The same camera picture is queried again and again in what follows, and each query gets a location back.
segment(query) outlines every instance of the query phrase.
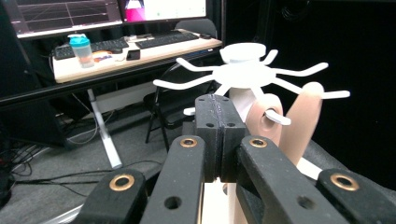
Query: keyboard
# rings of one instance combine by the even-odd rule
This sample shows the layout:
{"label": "keyboard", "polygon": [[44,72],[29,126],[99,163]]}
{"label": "keyboard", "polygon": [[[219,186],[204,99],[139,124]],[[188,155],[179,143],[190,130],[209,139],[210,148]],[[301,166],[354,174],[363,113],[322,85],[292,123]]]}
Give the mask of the keyboard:
{"label": "keyboard", "polygon": [[154,47],[175,44],[179,42],[199,39],[197,35],[192,33],[175,33],[171,35],[159,35],[154,39],[135,42],[140,49],[150,49]]}
{"label": "keyboard", "polygon": [[[101,41],[96,43],[91,43],[92,52],[99,50],[111,50],[111,49],[126,49],[129,48],[128,43],[123,38]],[[74,58],[74,52],[70,46],[59,47],[52,51],[52,55],[56,60]]]}

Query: white desk surface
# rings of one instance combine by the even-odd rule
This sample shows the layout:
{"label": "white desk surface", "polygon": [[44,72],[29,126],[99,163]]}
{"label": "white desk surface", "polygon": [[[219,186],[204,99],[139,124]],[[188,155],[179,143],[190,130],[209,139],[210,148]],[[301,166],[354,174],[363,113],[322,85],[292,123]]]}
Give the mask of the white desk surface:
{"label": "white desk surface", "polygon": [[[128,43],[129,48],[123,49],[122,54],[114,54],[114,57],[123,56],[130,49],[138,49],[135,43]],[[95,63],[94,67],[81,68],[77,58],[55,60],[53,59],[54,76],[57,83],[73,81],[79,78],[92,77],[105,72],[117,71],[144,63],[153,63],[159,60],[176,57],[183,54],[193,53],[199,50],[213,49],[221,46],[221,41],[217,39],[195,39],[166,46],[160,46],[151,49],[140,50],[140,60],[116,62],[114,59],[105,59]]]}

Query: chair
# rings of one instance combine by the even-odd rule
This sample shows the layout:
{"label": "chair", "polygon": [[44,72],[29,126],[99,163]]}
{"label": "chair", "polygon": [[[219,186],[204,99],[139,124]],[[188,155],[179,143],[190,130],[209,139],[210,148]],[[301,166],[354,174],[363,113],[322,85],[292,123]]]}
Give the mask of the chair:
{"label": "chair", "polygon": [[[161,75],[160,80],[173,83],[185,83],[205,75],[205,72],[192,72],[176,63]],[[169,150],[169,142],[165,129],[173,130],[180,127],[183,121],[193,120],[193,116],[184,115],[183,110],[185,108],[194,107],[195,99],[209,93],[213,88],[214,81],[211,81],[183,91],[174,91],[157,87],[154,93],[146,95],[143,98],[143,102],[151,113],[146,143],[149,142],[150,133],[161,128],[166,150]],[[155,119],[158,119],[160,125],[159,127],[152,128]]]}
{"label": "chair", "polygon": [[218,31],[213,21],[209,19],[198,19],[180,21],[176,24],[175,29],[183,29],[197,34],[210,35],[213,38],[218,38]]}

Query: water bottle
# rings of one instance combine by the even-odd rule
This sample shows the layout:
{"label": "water bottle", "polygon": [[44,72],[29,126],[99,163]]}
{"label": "water bottle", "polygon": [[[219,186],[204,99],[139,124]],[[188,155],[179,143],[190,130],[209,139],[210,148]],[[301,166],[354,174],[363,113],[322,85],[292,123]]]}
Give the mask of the water bottle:
{"label": "water bottle", "polygon": [[73,52],[82,68],[94,66],[91,41],[85,35],[69,35]]}

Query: monitor screen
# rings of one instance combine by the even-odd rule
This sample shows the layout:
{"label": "monitor screen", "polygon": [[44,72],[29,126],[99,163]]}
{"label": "monitor screen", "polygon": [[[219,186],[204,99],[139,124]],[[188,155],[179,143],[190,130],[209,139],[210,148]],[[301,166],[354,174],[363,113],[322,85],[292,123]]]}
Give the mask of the monitor screen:
{"label": "monitor screen", "polygon": [[206,0],[119,0],[124,22],[172,21],[206,16]]}
{"label": "monitor screen", "polygon": [[18,38],[122,24],[117,0],[1,0]]}

